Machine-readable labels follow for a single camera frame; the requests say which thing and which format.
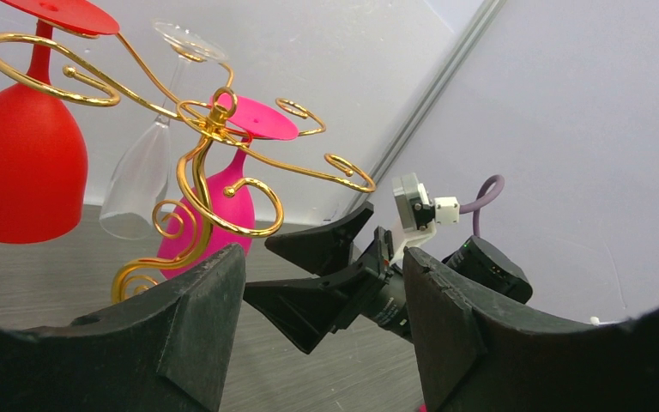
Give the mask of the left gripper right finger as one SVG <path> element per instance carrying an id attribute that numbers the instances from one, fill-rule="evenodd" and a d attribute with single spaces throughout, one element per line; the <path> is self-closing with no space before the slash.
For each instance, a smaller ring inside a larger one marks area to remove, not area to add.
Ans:
<path id="1" fill-rule="evenodd" d="M 409 322 L 431 411 L 659 411 L 659 308 L 595 326 L 518 303 L 418 248 Z"/>

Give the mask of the clear wine glass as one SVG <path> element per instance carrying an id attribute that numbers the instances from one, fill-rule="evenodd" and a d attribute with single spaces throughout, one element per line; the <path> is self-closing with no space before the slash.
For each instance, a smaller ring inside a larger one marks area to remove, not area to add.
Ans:
<path id="1" fill-rule="evenodd" d="M 177 93 L 191 62 L 215 62 L 227 69 L 227 54 L 189 28 L 163 19 L 152 27 L 177 53 L 178 62 L 168 89 Z M 170 177 L 170 123 L 159 114 L 115 167 L 100 211 L 101 227 L 120 239 L 143 239 L 154 230 L 154 206 L 166 198 Z"/>

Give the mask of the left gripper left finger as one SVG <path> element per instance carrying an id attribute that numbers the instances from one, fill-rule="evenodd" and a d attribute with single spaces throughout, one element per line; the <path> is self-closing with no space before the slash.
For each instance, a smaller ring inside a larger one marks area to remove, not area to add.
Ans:
<path id="1" fill-rule="evenodd" d="M 244 290 L 231 244 L 69 325 L 0 328 L 0 411 L 216 411 Z"/>

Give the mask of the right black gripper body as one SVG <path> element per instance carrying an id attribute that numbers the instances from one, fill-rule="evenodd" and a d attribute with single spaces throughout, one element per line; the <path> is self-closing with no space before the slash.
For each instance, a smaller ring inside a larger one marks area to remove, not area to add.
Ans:
<path id="1" fill-rule="evenodd" d="M 412 340 L 402 271 L 394 257 L 390 231 L 377 227 L 371 244 L 348 267 L 338 271 L 337 289 L 345 303 L 335 330 L 345 330 L 360 315 L 401 339 Z"/>

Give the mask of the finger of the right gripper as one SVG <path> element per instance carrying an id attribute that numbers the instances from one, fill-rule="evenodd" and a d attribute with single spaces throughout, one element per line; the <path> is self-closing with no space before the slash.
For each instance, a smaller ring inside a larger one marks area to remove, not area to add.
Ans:
<path id="1" fill-rule="evenodd" d="M 363 202 L 356 210 L 320 227 L 275 234 L 265 241 L 265 247 L 316 276 L 332 275 L 351 263 L 354 240 L 374 214 L 374 206 Z"/>
<path id="2" fill-rule="evenodd" d="M 299 351 L 311 353 L 329 333 L 345 298 L 334 273 L 318 278 L 249 282 L 244 301 L 257 309 Z"/>

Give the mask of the red plastic wine glass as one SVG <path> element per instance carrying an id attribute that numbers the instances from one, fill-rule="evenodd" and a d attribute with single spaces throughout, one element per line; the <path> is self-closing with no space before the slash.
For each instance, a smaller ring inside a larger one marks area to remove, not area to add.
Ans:
<path id="1" fill-rule="evenodd" d="M 88 152 L 69 103 L 115 106 L 115 88 L 88 76 L 100 91 L 76 94 L 51 84 L 52 38 L 60 29 L 82 37 L 114 35 L 118 23 L 88 1 L 14 1 L 37 19 L 33 34 L 0 33 L 0 71 L 12 85 L 0 92 L 0 243 L 32 244 L 58 238 L 82 218 Z"/>

